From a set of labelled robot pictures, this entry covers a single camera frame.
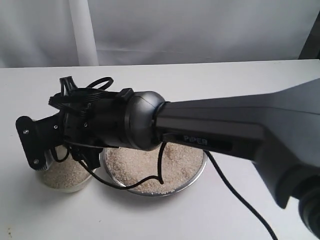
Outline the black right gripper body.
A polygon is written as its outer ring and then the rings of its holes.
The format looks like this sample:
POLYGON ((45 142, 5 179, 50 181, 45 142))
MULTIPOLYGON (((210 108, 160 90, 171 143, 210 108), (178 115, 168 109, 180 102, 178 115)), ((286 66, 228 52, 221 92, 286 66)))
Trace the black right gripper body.
POLYGON ((62 143, 88 148, 130 147, 128 96, 52 96, 58 113, 34 121, 46 148, 62 143))

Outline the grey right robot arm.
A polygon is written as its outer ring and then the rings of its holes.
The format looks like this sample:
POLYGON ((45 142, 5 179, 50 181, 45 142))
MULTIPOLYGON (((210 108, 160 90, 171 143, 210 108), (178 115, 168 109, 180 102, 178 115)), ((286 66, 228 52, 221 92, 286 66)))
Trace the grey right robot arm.
POLYGON ((96 150, 150 151, 166 143, 250 160, 280 208, 298 199, 299 215, 320 234, 320 81, 274 93, 169 102, 156 92, 108 91, 106 77, 78 88, 62 78, 48 103, 58 114, 35 123, 29 162, 49 166, 64 145, 98 166, 96 150))

